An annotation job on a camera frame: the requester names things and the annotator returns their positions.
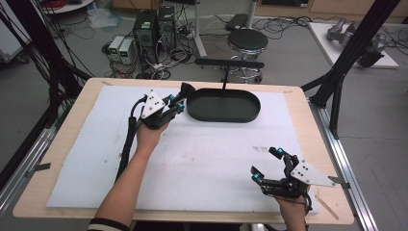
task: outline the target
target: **computer tower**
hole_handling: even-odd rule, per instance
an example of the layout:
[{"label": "computer tower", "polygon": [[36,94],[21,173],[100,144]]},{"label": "computer tower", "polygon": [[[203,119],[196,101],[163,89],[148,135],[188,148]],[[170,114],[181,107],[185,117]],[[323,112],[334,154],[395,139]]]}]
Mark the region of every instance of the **computer tower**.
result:
[{"label": "computer tower", "polygon": [[159,8],[159,33],[162,47],[172,50],[176,48],[176,28],[174,21],[174,7],[161,6]]},{"label": "computer tower", "polygon": [[156,64],[161,49],[159,40],[159,24],[156,10],[140,10],[136,16],[133,34],[138,47],[140,62]]}]

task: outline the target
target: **robotic hand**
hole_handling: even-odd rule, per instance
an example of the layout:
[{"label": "robotic hand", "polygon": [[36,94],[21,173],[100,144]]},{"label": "robotic hand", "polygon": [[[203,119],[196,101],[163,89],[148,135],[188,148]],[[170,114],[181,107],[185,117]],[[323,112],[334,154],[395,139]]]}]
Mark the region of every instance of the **robotic hand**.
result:
[{"label": "robotic hand", "polygon": [[[161,99],[160,96],[154,90],[152,90],[148,95],[145,95],[135,103],[129,117],[128,133],[125,144],[123,145],[121,160],[115,181],[127,167],[130,149],[132,147],[136,132],[141,124],[144,123],[150,129],[161,128],[163,125],[172,121],[177,114],[184,111],[184,100],[193,92],[195,92],[195,88],[193,86],[182,83],[180,92],[176,96],[171,94]],[[145,103],[145,106],[143,106],[141,109],[140,118],[136,119],[134,117],[134,112],[140,103]]]},{"label": "robotic hand", "polygon": [[312,200],[307,193],[309,185],[321,185],[334,187],[327,176],[321,174],[316,168],[305,161],[299,162],[297,156],[291,155],[282,148],[271,147],[269,149],[274,157],[285,163],[285,178],[280,181],[265,179],[265,175],[256,167],[251,168],[252,180],[260,187],[263,194],[268,196],[281,196],[285,198],[299,198],[301,195],[305,199],[306,214],[312,210]]}]

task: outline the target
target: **wire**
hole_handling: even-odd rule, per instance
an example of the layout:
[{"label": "wire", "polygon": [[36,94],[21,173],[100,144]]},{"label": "wire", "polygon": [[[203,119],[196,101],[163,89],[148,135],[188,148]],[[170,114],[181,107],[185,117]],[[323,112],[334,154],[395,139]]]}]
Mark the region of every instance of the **wire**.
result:
[{"label": "wire", "polygon": [[[56,5],[48,5],[50,7],[54,8],[59,8],[60,6],[57,5],[57,2],[55,1]],[[38,72],[40,73],[41,77],[47,82],[47,84],[50,86],[50,107],[52,110],[57,110],[57,107],[61,107],[64,110],[64,113],[66,113],[74,103],[75,99],[74,97],[77,96],[78,91],[81,89],[81,86],[79,83],[76,83],[75,80],[72,82],[70,79],[65,78],[65,76],[68,75],[74,75],[74,73],[79,73],[82,75],[82,71],[73,68],[70,64],[65,65],[65,60],[64,57],[60,57],[59,53],[60,51],[58,50],[58,47],[56,44],[47,46],[47,44],[44,46],[41,42],[43,40],[50,40],[52,37],[48,34],[50,32],[49,26],[51,25],[50,22],[47,20],[47,18],[44,17],[44,9],[39,5],[37,1],[28,1],[27,4],[31,4],[28,6],[28,8],[25,8],[26,6],[23,6],[25,8],[24,15],[20,15],[18,19],[23,23],[25,26],[33,26],[31,28],[26,27],[29,33],[32,32],[32,37],[33,41],[31,44],[27,44],[25,40],[23,40],[22,37],[25,37],[26,40],[31,40],[26,36],[26,32],[22,32],[22,29],[19,28],[19,26],[15,25],[15,23],[9,18],[7,15],[4,7],[0,4],[0,9],[1,12],[0,14],[2,15],[2,20],[4,23],[8,26],[10,31],[15,35],[17,40],[21,43],[21,45],[24,48],[24,51],[30,56],[32,59],[33,63],[35,64]],[[37,28],[37,25],[40,26],[39,28],[42,30],[38,33],[33,33],[33,29]],[[54,81],[55,74],[58,74],[58,78]],[[64,116],[57,116],[52,117],[57,119],[57,122],[62,122],[64,120]]]},{"label": "wire", "polygon": [[145,102],[146,99],[147,99],[147,95],[145,95],[143,98],[139,99],[138,102],[136,102],[136,103],[133,105],[132,110],[131,110],[131,112],[130,112],[130,117],[133,117],[133,116],[134,116],[136,107],[138,107],[138,105],[139,105],[140,103]]},{"label": "wire", "polygon": [[214,15],[214,16],[217,17],[219,20],[221,20],[223,23],[225,23],[225,24],[228,23],[227,21],[224,21],[220,16],[218,16],[218,15]]},{"label": "wire", "polygon": [[107,55],[109,60],[109,67],[111,69],[111,74],[109,77],[111,78],[120,78],[120,79],[133,79],[133,73],[138,69],[138,58],[136,57],[132,63],[128,66],[123,65],[121,62],[115,62],[111,60]]},{"label": "wire", "polygon": [[200,34],[203,33],[206,30],[219,30],[219,29],[208,29],[209,27],[211,27],[211,25],[215,24],[215,23],[224,23],[223,21],[214,21],[211,22],[210,24],[208,24],[203,30],[200,31]]},{"label": "wire", "polygon": [[302,196],[303,196],[303,199],[304,199],[304,203],[302,203],[302,202],[297,202],[297,201],[293,201],[293,200],[290,200],[290,199],[288,199],[288,198],[281,197],[281,196],[276,197],[275,195],[270,195],[270,194],[269,194],[268,196],[273,197],[273,198],[278,198],[278,199],[281,199],[281,200],[285,200],[285,201],[291,202],[291,203],[293,203],[293,204],[301,204],[301,205],[304,205],[306,215],[308,215],[309,212],[312,211],[312,199],[310,198],[309,194],[307,194],[306,192],[303,192],[303,193],[302,193]]},{"label": "wire", "polygon": [[[83,68],[91,75],[94,76],[94,74],[84,65],[84,63],[78,58],[78,56],[71,50],[71,48],[68,46],[64,33],[62,33],[62,28],[61,28],[61,24],[58,20],[53,20],[52,22],[49,22],[47,20],[47,18],[44,16],[44,12],[40,6],[40,4],[38,4],[38,2],[34,1],[33,4],[38,8],[38,10],[41,12],[42,15],[42,19],[46,22],[45,24],[48,26],[48,30],[50,31],[50,28],[60,37],[61,41],[64,44],[64,47],[66,49],[66,51],[68,52],[69,58],[73,64],[73,66],[75,68],[77,68],[75,60],[73,59],[72,56],[74,56],[76,58],[76,60],[83,66]],[[46,9],[48,14],[52,14],[55,13],[54,9]]]},{"label": "wire", "polygon": [[[92,35],[91,35],[90,37],[88,37],[88,38],[82,37],[82,36],[80,36],[80,35],[78,35],[78,34],[75,33],[75,32],[77,32],[77,31],[88,30],[88,29],[91,29],[91,31],[92,31]],[[60,39],[60,38],[61,38],[61,35],[63,35],[65,38],[68,37],[69,35],[74,35],[74,36],[76,36],[76,37],[78,37],[78,38],[80,38],[80,39],[90,40],[90,39],[93,39],[93,38],[95,37],[96,32],[95,32],[95,30],[94,30],[92,27],[90,27],[90,26],[87,26],[87,27],[84,27],[84,28],[80,28],[80,29],[76,29],[75,26],[68,26],[68,27],[62,28],[62,29],[61,29],[61,33],[60,33],[60,34],[57,34],[57,35],[55,35],[55,36],[53,36],[53,39]]]},{"label": "wire", "polygon": [[85,17],[85,18],[82,19],[81,21],[72,22],[72,23],[61,23],[61,25],[64,25],[64,26],[72,26],[72,25],[76,25],[76,24],[80,24],[80,23],[82,23],[82,22],[85,22],[86,20],[87,20],[87,18]]},{"label": "wire", "polygon": [[271,34],[271,36],[266,35],[268,39],[281,39],[283,33],[291,27],[303,27],[310,30],[308,22],[312,21],[308,16],[265,18],[254,23],[254,27],[261,32]]},{"label": "wire", "polygon": [[397,49],[402,54],[408,56],[408,38],[401,37],[401,33],[405,31],[398,30],[395,32],[389,32],[384,26],[381,27],[381,29],[391,38],[386,41],[387,47]]},{"label": "wire", "polygon": [[132,6],[133,6],[133,8],[134,8],[135,10],[138,10],[138,9],[136,8],[135,4],[133,4],[133,1],[132,1],[132,0],[129,0],[129,2],[132,4]]},{"label": "wire", "polygon": [[[329,17],[329,18],[323,18],[323,17],[315,17],[315,18],[313,18],[312,19],[312,21],[313,22],[315,22],[315,21],[330,21],[330,20],[333,20],[333,19],[337,19],[337,20],[340,20],[340,19],[342,19],[342,17],[339,17],[339,16],[333,16],[333,17]],[[346,20],[345,21],[345,23],[353,23],[354,21],[349,21],[349,20]]]},{"label": "wire", "polygon": [[204,44],[204,45],[212,45],[213,47],[216,48],[216,50],[221,50],[221,51],[227,52],[227,53],[234,53],[234,52],[232,52],[231,50],[222,49],[222,48],[220,48],[219,46],[217,46],[217,45],[215,45],[215,44],[213,44],[213,43],[211,43],[211,42],[203,42],[203,44]]},{"label": "wire", "polygon": [[170,76],[171,76],[170,71],[168,71],[168,69],[166,69],[166,68],[163,68],[163,69],[161,69],[159,71],[155,71],[152,74],[151,79],[152,80],[166,80],[166,79],[169,79]]}]

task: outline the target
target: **gray floor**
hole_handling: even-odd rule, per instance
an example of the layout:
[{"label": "gray floor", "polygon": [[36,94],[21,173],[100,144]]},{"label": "gray floor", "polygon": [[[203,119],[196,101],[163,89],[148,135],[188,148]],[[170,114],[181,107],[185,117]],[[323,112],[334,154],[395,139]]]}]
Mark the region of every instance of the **gray floor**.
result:
[{"label": "gray floor", "polygon": [[[69,13],[62,22],[81,21],[85,16],[84,12]],[[215,20],[202,21],[208,25]],[[101,47],[114,35],[128,34],[133,21],[120,20],[120,26],[112,30],[93,31],[88,26],[87,22],[75,25],[77,36],[69,35],[68,44],[95,76],[105,76],[110,69]],[[212,28],[222,27],[220,23],[212,25]],[[408,28],[403,30],[407,38]],[[61,41],[56,42],[66,55]],[[203,37],[203,42],[209,58],[229,59],[235,54],[225,38]],[[408,58],[395,49],[386,51],[399,64],[398,69],[352,68],[345,78],[339,136],[379,230],[397,231],[408,229],[408,199],[405,197],[408,194],[405,179]],[[291,28],[281,39],[270,40],[268,50],[259,61],[266,64],[263,85],[302,86],[326,73],[331,66],[312,33],[304,28]],[[218,67],[201,69],[188,64],[171,69],[171,74],[169,80],[219,82],[222,72]],[[231,79],[230,82],[241,83],[242,80]],[[315,91],[309,90],[306,95],[311,96]],[[0,69],[0,95],[0,167],[3,168],[47,107],[48,87],[32,63],[10,64]],[[87,227],[88,220],[15,218],[16,199],[0,218],[1,230],[84,230]],[[311,230],[361,228],[356,219],[352,225],[312,225]]]}]

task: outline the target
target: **round stool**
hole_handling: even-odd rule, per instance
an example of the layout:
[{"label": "round stool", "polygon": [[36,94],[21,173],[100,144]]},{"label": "round stool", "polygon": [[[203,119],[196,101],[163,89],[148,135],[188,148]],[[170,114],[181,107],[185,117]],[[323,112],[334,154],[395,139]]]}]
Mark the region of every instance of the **round stool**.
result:
[{"label": "round stool", "polygon": [[[268,38],[261,32],[251,29],[240,29],[231,32],[228,36],[227,42],[231,49],[242,53],[242,61],[255,61],[258,55],[264,52],[268,46]],[[262,81],[262,73],[259,68],[239,67],[230,70],[230,74],[244,79],[246,83],[247,80],[251,78],[255,78],[255,81],[258,83]]]}]

